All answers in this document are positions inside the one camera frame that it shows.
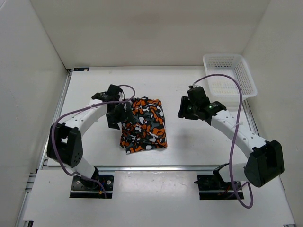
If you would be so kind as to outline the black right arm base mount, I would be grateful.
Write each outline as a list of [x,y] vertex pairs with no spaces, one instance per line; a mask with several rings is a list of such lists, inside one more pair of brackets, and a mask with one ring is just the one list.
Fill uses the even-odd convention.
[[198,175],[194,184],[198,185],[200,200],[237,200],[232,184],[219,181],[214,175]]

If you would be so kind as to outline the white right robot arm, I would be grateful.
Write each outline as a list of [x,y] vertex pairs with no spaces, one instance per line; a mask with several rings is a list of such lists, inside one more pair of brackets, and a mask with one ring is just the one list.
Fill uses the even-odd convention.
[[189,97],[181,99],[179,118],[202,120],[222,132],[248,159],[245,163],[223,164],[213,171],[213,185],[225,188],[231,181],[247,181],[255,187],[262,187],[285,170],[281,144],[268,141],[236,123],[236,118],[224,105],[215,101],[210,103],[193,102]]

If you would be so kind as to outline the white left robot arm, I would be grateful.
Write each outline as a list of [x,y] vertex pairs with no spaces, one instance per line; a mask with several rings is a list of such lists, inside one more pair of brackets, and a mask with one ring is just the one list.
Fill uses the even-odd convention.
[[82,136],[104,116],[109,127],[124,120],[134,96],[122,96],[121,89],[97,92],[85,107],[65,113],[50,128],[47,157],[57,162],[68,176],[79,176],[88,189],[98,186],[99,177],[98,169],[83,157]]

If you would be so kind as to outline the orange black camouflage shorts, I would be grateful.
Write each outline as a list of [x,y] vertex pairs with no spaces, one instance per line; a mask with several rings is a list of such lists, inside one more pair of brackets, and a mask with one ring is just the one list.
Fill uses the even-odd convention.
[[126,154],[166,148],[167,134],[162,102],[148,97],[130,102],[133,119],[122,122],[120,147]]

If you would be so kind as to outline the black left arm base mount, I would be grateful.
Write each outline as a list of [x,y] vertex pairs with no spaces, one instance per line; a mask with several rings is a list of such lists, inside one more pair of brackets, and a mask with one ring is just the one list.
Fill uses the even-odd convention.
[[111,199],[113,196],[114,176],[100,175],[98,181],[103,185],[106,195],[98,183],[74,176],[71,183],[70,198]]

